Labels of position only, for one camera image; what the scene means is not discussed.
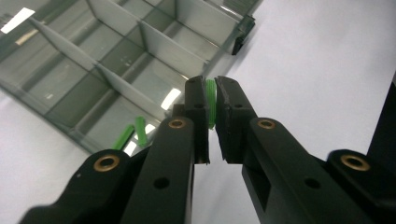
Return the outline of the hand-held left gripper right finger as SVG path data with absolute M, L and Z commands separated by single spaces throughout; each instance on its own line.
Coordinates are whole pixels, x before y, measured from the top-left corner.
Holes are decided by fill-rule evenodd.
M 223 159 L 241 164 L 262 224 L 374 224 L 277 120 L 256 115 L 237 81 L 217 77 Z

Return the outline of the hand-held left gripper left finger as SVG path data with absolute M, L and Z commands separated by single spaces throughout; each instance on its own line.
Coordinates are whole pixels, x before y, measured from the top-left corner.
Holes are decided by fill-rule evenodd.
M 191 224 L 194 164 L 209 163 L 205 79 L 185 83 L 185 103 L 164 119 L 120 224 Z

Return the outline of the small green plastic piece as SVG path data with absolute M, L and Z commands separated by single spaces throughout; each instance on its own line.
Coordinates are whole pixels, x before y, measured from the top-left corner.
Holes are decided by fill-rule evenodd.
M 144 147 L 148 143 L 145 119 L 143 117 L 136 117 L 134 120 L 134 126 L 137 136 L 137 144 L 140 147 Z
M 115 143 L 113 144 L 112 148 L 116 150 L 123 150 L 125 146 L 128 144 L 129 139 L 134 133 L 134 125 L 129 124 L 127 125 L 124 130 L 121 132 Z
M 206 81 L 206 98 L 208 102 L 208 128 L 212 130 L 216 125 L 217 86 L 214 79 Z

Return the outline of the clear plastic organizer box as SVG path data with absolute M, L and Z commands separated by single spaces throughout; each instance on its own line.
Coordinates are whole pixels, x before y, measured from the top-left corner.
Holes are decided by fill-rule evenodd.
M 223 74 L 262 0 L 0 0 L 0 89 L 90 152 Z

